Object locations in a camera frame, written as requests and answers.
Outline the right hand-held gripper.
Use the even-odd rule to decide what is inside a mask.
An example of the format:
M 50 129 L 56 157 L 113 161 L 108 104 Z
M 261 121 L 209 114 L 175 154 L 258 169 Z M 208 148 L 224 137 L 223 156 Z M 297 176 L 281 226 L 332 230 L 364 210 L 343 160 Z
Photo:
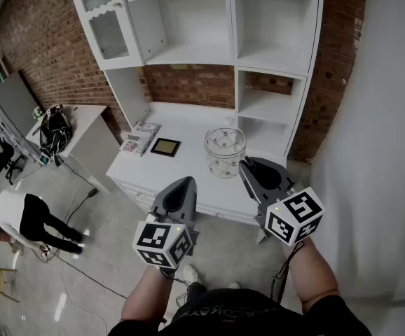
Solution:
M 239 164 L 242 182 L 257 204 L 264 209 L 263 229 L 287 246 L 295 246 L 314 233 L 325 213 L 325 207 L 311 187 L 277 201 L 281 192 L 294 182 L 282 165 L 260 157 L 242 159 Z

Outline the glass cabinet door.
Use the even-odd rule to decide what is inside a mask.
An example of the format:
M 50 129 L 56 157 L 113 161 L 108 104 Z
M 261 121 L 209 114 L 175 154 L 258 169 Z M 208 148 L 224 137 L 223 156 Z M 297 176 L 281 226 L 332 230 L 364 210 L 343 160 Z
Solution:
M 73 0 L 101 70 L 139 67 L 144 59 L 128 0 Z

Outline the black picture frame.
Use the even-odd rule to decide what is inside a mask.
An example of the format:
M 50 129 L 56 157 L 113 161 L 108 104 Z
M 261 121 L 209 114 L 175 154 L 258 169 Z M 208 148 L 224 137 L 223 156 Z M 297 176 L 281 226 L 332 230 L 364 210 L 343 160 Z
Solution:
M 173 158 L 179 147 L 181 145 L 180 141 L 175 141 L 171 139 L 157 138 L 155 144 L 151 148 L 150 152 L 157 155 L 167 156 Z

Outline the grey board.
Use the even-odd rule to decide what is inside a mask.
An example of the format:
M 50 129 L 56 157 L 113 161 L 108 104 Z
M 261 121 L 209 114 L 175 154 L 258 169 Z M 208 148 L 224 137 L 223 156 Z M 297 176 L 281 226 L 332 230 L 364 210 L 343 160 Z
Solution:
M 33 117 L 36 107 L 43 110 L 20 71 L 13 72 L 0 85 L 0 108 L 23 137 L 36 123 Z

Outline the clear glass jar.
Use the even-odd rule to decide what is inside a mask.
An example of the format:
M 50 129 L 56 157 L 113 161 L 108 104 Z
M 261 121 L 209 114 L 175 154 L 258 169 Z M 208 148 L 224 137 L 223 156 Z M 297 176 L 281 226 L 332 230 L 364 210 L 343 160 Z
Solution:
M 209 130 L 204 147 L 210 172 L 221 179 L 238 175 L 239 164 L 246 153 L 247 141 L 240 129 L 218 127 Z

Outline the black backpack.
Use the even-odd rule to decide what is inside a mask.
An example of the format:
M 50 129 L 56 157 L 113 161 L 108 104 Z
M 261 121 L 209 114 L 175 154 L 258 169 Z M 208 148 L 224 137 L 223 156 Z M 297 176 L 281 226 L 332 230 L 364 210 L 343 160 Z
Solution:
M 56 105 L 47 110 L 40 126 L 41 150 L 49 156 L 61 153 L 69 144 L 73 131 L 63 105 Z

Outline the person's left forearm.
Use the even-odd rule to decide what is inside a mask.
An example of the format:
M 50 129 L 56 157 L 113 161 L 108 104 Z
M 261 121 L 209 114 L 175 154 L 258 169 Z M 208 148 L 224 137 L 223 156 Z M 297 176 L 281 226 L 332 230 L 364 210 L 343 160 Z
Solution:
M 173 280 L 158 268 L 148 266 L 123 305 L 121 321 L 142 321 L 158 326 L 165 315 L 172 284 Z

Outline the white shelf cabinet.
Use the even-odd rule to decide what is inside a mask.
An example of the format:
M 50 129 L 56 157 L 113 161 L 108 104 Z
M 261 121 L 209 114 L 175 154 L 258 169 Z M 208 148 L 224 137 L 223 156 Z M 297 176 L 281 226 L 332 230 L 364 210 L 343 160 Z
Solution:
M 144 59 L 103 71 L 129 126 L 149 113 L 135 69 L 232 66 L 248 153 L 285 162 L 306 102 L 323 0 L 128 0 Z

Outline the person's right forearm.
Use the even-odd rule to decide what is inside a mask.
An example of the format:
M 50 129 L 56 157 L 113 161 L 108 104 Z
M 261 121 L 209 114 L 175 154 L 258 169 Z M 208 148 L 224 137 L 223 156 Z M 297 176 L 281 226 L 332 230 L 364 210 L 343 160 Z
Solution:
M 289 271 L 303 314 L 322 298 L 340 295 L 333 271 L 309 237 L 289 261 Z

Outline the person's black shirt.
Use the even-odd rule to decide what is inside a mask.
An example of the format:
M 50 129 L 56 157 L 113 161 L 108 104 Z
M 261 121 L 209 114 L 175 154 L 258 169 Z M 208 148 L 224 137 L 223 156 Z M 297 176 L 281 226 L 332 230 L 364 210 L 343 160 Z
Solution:
M 216 289 L 187 302 L 168 326 L 126 320 L 108 336 L 371 336 L 344 300 L 329 295 L 301 315 L 250 289 Z

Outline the white book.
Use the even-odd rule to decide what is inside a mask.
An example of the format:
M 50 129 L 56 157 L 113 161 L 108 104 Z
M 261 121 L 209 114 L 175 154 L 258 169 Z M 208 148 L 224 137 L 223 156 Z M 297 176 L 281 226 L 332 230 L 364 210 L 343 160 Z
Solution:
M 140 138 L 154 138 L 161 125 L 152 122 L 138 122 L 130 131 L 130 135 Z

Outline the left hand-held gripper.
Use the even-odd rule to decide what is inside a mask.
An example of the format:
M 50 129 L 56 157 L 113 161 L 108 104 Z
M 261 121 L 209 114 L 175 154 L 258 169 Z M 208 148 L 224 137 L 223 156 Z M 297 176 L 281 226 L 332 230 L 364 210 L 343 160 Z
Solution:
M 195 179 L 187 176 L 156 195 L 151 212 L 137 224 L 132 247 L 147 264 L 177 269 L 191 256 L 199 232 L 194 230 L 197 203 Z

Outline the white side table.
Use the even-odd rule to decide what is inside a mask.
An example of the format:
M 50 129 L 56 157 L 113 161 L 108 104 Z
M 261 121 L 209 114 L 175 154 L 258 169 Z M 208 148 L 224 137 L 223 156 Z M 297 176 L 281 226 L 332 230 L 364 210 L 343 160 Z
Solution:
M 98 190 L 110 193 L 116 184 L 107 171 L 118 154 L 119 143 L 102 118 L 106 106 L 65 104 L 53 120 L 68 124 L 71 137 L 58 160 L 68 172 L 75 172 Z

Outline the black office chair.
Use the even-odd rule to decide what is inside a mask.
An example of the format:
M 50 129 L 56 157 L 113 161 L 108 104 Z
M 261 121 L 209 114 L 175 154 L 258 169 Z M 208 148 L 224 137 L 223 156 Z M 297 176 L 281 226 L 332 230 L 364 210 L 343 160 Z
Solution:
M 2 141 L 1 143 L 2 151 L 0 152 L 0 173 L 6 170 L 5 178 L 9 184 L 13 185 L 13 172 L 22 172 L 23 168 L 19 165 L 19 162 L 23 160 L 24 155 L 19 155 L 15 160 L 13 159 L 15 155 L 15 149 L 9 143 Z

